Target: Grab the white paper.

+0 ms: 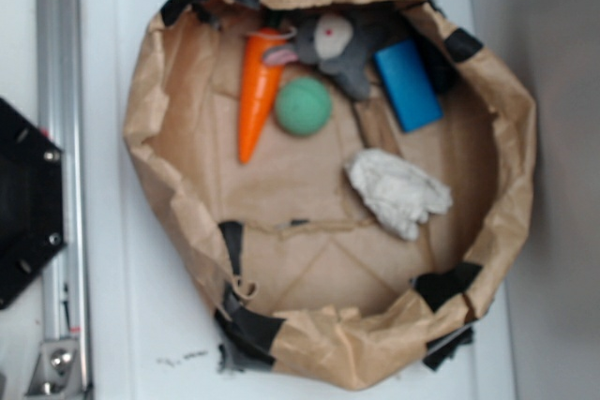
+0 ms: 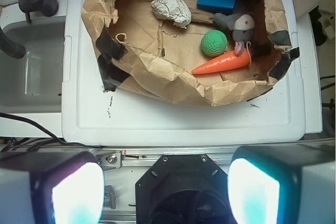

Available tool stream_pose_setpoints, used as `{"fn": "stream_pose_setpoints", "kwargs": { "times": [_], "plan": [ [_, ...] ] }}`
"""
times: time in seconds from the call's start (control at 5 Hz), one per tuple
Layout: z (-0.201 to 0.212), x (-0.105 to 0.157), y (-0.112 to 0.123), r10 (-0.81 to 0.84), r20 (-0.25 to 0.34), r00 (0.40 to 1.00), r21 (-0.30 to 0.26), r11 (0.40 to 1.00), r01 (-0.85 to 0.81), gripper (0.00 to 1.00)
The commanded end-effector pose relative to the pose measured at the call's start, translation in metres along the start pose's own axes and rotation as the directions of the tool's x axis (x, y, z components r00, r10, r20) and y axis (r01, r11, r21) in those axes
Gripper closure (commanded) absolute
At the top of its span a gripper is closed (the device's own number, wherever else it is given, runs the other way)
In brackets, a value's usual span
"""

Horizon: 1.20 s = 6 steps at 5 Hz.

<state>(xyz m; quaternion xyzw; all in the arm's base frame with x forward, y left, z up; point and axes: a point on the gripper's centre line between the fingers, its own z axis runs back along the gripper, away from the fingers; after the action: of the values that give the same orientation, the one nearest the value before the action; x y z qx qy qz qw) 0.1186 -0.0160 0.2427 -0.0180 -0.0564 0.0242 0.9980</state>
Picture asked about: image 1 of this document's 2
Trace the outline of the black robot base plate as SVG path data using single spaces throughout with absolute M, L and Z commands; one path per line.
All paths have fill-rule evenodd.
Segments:
M 62 150 L 1 101 L 1 308 L 65 246 Z

